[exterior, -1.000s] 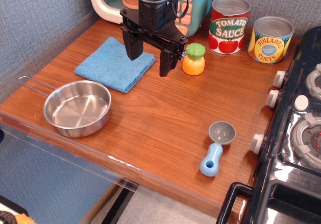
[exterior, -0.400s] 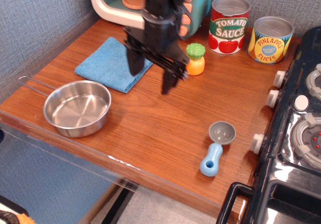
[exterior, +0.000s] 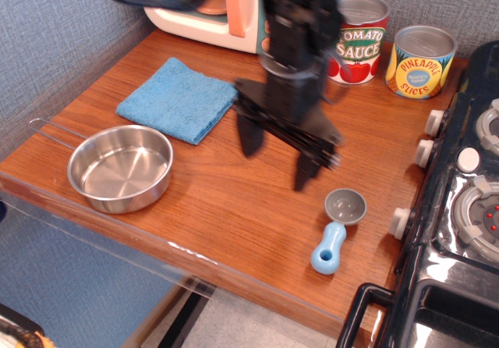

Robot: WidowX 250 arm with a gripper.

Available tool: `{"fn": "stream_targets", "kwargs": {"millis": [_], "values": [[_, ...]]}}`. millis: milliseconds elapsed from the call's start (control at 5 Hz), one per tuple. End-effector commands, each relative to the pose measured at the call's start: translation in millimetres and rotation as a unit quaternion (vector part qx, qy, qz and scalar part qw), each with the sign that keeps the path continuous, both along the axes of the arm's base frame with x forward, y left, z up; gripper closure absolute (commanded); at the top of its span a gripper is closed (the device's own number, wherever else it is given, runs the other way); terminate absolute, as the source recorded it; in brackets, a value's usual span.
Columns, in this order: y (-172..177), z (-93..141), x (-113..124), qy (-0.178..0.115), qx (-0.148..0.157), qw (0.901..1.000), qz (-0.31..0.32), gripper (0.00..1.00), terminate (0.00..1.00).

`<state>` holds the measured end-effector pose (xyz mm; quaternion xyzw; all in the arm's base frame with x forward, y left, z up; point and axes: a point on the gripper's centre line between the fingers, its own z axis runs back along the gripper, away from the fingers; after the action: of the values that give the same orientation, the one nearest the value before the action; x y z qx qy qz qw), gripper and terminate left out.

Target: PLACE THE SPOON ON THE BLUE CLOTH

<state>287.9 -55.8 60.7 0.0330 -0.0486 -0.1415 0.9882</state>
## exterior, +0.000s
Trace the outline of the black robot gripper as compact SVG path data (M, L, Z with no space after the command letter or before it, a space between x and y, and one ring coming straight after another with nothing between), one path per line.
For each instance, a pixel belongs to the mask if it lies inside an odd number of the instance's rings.
M266 81L238 78L235 89L237 128L243 154L249 158L263 145L264 132L300 151L294 190L301 191L320 168L339 163L343 136L321 109L326 61L314 58L301 67L284 66L269 55L259 57Z

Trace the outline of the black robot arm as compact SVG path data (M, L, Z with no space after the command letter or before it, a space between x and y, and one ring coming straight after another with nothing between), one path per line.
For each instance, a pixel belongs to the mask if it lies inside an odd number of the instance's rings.
M235 82L242 152L256 154L270 133L299 152L294 189L337 165L343 137L324 114L327 69L343 23L337 0L263 0L270 45L266 80Z

